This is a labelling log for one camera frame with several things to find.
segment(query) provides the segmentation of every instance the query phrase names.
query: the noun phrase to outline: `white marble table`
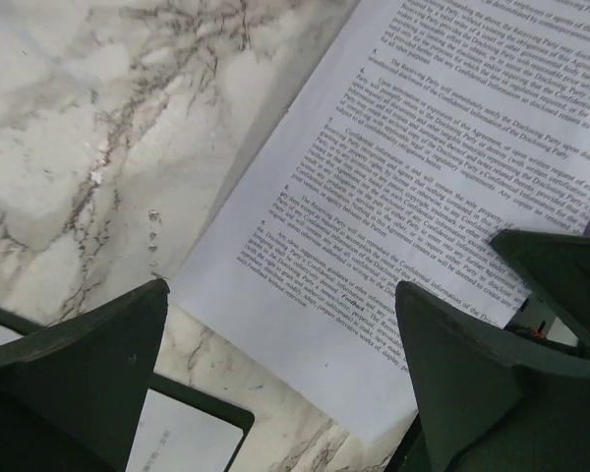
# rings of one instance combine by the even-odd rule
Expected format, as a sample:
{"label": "white marble table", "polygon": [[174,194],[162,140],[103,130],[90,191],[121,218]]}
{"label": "white marble table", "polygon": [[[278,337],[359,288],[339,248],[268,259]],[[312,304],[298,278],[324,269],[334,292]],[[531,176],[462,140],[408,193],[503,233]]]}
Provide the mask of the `white marble table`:
{"label": "white marble table", "polygon": [[[353,5],[0,0],[0,306],[52,324],[172,277]],[[233,472],[384,469],[402,427],[359,442],[191,315],[157,370],[256,414]]]}

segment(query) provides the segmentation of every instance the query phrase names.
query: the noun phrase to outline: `marble surface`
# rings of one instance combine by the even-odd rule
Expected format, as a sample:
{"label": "marble surface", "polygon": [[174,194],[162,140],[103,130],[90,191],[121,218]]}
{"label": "marble surface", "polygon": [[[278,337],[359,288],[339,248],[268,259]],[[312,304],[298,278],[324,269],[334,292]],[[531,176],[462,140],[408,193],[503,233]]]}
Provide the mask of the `marble surface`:
{"label": "marble surface", "polygon": [[[172,277],[353,6],[0,0],[0,306]],[[403,431],[359,442],[174,306],[156,368],[256,414],[232,472],[382,471]]]}

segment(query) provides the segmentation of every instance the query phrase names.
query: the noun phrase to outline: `document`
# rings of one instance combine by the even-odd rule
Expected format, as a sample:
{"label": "document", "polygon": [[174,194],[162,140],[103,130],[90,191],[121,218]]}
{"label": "document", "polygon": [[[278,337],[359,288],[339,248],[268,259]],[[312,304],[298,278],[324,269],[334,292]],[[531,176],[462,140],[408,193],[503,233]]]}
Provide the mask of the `document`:
{"label": "document", "polygon": [[[18,338],[0,325],[0,345]],[[240,428],[149,389],[127,472],[223,472],[242,438]]]}
{"label": "document", "polygon": [[171,296],[371,441],[416,409],[397,282],[503,326],[491,238],[589,219],[590,0],[364,1]]}

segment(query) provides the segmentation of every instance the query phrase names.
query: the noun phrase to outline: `white card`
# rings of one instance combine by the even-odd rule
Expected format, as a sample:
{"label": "white card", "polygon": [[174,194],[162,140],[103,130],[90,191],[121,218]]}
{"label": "white card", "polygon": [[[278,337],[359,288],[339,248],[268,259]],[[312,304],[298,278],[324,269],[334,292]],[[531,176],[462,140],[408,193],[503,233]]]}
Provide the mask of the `white card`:
{"label": "white card", "polygon": [[[0,345],[20,336],[0,325]],[[150,389],[127,472],[222,472],[243,431]]]}

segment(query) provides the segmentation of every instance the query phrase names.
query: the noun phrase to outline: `sheet of paper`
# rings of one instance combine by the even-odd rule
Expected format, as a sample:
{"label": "sheet of paper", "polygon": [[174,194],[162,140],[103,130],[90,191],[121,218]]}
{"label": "sheet of paper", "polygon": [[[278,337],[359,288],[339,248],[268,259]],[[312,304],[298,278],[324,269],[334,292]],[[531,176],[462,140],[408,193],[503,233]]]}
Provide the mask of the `sheet of paper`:
{"label": "sheet of paper", "polygon": [[[0,325],[0,345],[20,336]],[[127,472],[223,472],[243,431],[149,390]]]}
{"label": "sheet of paper", "polygon": [[171,296],[373,440],[416,407],[398,280],[504,325],[488,241],[589,218],[590,2],[361,2]]}

